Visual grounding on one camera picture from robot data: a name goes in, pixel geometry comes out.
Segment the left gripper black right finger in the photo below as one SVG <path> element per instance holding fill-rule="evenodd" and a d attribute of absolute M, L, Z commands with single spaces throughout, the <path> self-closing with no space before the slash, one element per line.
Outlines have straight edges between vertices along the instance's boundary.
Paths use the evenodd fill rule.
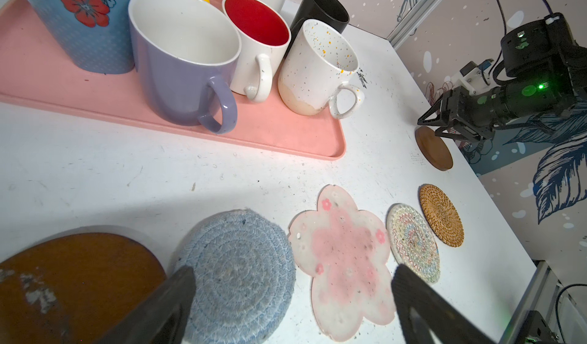
<path fill-rule="evenodd" d="M 397 266 L 391 290 L 405 342 L 492 342 L 408 266 Z"/>

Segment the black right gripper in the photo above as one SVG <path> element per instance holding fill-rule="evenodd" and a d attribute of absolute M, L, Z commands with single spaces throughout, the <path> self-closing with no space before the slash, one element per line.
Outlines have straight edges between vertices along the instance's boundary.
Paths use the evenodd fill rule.
<path fill-rule="evenodd" d="M 457 87 L 442 96 L 417 119 L 417 125 L 437 127 L 435 136 L 462 142 L 482 142 L 495 137 L 492 95 L 498 88 L 472 96 L 465 87 Z"/>

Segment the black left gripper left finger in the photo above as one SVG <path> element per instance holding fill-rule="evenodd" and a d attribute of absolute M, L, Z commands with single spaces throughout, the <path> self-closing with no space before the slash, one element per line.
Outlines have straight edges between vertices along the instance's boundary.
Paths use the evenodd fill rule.
<path fill-rule="evenodd" d="M 194 270 L 183 266 L 98 343 L 181 343 L 196 292 Z"/>

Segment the dark wooden round coaster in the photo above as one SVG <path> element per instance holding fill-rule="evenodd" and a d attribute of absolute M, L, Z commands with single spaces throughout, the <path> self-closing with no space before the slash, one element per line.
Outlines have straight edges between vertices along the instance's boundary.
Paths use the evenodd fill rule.
<path fill-rule="evenodd" d="M 440 171 L 450 170 L 454 163 L 446 143 L 435 136 L 434 130 L 421 126 L 415 131 L 415 139 L 423 156 Z"/>

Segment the multicolour zigzag woven coaster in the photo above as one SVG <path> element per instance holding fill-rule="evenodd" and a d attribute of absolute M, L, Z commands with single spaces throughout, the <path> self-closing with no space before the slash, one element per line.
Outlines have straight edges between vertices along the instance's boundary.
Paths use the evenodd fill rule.
<path fill-rule="evenodd" d="M 412 206 L 396 203 L 386 219 L 391 251 L 398 264 L 405 264 L 428 284 L 440 280 L 440 253 L 432 229 Z"/>

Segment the blue grey woven coaster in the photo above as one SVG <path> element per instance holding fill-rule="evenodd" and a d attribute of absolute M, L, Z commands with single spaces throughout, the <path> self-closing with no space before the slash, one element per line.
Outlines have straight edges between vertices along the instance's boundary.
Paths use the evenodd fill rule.
<path fill-rule="evenodd" d="M 290 306 L 296 264 L 284 230 L 251 209 L 198 223 L 177 249 L 175 268 L 194 270 L 185 343 L 263 343 Z"/>

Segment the glossy brown round coaster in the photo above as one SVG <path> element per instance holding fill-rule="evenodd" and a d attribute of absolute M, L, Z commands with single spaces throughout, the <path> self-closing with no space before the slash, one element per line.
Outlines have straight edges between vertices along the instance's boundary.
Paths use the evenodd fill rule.
<path fill-rule="evenodd" d="M 1 263 L 1 341 L 93 343 L 166 278 L 149 249 L 122 235 L 43 242 Z"/>

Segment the rattan round woven coaster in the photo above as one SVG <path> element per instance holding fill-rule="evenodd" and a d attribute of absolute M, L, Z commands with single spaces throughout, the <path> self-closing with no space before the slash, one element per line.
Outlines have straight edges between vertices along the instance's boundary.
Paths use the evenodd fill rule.
<path fill-rule="evenodd" d="M 460 247 L 465 237 L 463 224 L 449 197 L 437 186 L 427 183 L 419 188 L 419 201 L 436 236 L 448 246 Z"/>

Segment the pink flower shaped coaster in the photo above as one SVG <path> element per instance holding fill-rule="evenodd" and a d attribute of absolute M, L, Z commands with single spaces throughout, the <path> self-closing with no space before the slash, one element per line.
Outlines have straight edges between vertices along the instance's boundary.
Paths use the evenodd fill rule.
<path fill-rule="evenodd" d="M 316 209 L 292 220 L 289 241 L 297 266 L 312 278 L 313 315 L 325 335 L 344 342 L 363 320 L 382 326 L 393 321 L 387 229 L 343 188 L 325 186 Z"/>

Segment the lavender mug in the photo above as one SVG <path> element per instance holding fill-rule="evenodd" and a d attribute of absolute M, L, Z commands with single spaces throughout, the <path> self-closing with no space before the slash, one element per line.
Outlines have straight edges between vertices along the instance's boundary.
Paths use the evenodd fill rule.
<path fill-rule="evenodd" d="M 130 0 L 135 69 L 148 105 L 176 125 L 232 131 L 238 107 L 229 86 L 242 41 L 203 0 Z"/>

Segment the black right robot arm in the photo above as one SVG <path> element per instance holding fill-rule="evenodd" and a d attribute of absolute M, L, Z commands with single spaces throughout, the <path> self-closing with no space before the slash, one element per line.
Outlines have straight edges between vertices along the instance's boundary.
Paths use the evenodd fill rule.
<path fill-rule="evenodd" d="M 557 12 L 524 24 L 501 39 L 504 59 L 494 75 L 507 81 L 472 94 L 464 86 L 444 93 L 417 123 L 436 127 L 435 134 L 454 140 L 491 140 L 501 130 L 518 128 L 517 119 L 555 115 L 568 118 L 586 98 L 586 49 L 573 38 Z"/>

